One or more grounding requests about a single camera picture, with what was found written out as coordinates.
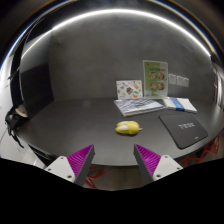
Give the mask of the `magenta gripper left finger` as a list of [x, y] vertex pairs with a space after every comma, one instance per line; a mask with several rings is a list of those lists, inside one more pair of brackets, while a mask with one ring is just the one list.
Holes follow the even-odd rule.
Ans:
[[68, 157], [59, 156], [45, 170], [82, 186], [86, 180], [94, 155], [94, 146], [89, 145]]

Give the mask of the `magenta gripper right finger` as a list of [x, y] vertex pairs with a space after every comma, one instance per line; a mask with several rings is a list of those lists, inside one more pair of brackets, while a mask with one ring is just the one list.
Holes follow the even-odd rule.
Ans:
[[133, 154], [145, 183], [160, 180], [182, 169], [169, 155], [160, 156], [138, 144], [134, 145]]

